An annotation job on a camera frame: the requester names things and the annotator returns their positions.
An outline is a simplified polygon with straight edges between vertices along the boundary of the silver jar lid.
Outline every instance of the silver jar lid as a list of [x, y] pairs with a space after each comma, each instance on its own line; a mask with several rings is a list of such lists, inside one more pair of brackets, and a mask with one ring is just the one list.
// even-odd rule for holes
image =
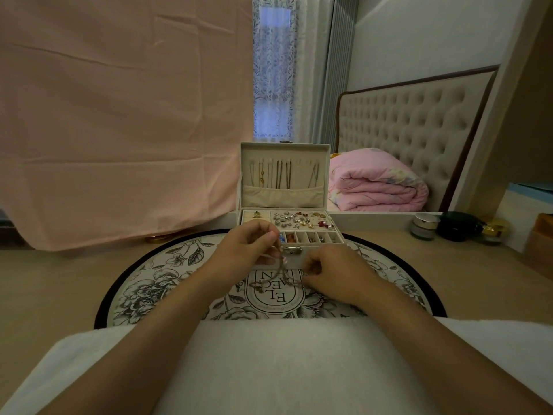
[[413, 224], [421, 229], [436, 230], [439, 222], [439, 216], [428, 214], [427, 212], [417, 212], [415, 217], [413, 217]]

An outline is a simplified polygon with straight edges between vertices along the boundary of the folded pink quilt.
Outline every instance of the folded pink quilt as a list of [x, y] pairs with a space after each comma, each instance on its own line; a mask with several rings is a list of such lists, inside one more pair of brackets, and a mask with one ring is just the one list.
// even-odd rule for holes
[[428, 187], [392, 155], [363, 148], [330, 159], [328, 198], [342, 211], [420, 211]]

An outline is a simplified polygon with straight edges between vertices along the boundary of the white wall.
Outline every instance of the white wall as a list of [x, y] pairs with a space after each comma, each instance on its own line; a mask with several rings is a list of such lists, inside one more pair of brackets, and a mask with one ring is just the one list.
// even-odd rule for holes
[[348, 90], [501, 63], [524, 0], [359, 0]]

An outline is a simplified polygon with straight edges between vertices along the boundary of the forearm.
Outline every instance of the forearm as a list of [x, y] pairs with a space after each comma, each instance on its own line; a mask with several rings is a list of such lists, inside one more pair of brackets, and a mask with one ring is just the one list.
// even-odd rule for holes
[[182, 281], [40, 414], [149, 414], [202, 315], [216, 298], [201, 271]]
[[410, 364], [443, 413], [551, 414], [540, 397], [389, 283], [361, 306]]

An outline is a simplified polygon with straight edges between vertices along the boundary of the table surface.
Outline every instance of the table surface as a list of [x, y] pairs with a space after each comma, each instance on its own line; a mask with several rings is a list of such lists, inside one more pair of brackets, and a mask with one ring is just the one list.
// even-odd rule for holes
[[[385, 247], [415, 268], [455, 319], [553, 325], [553, 282], [506, 247], [406, 232], [346, 232]], [[92, 329], [115, 279], [159, 244], [141, 239], [66, 252], [0, 251], [0, 406], [58, 340]]]

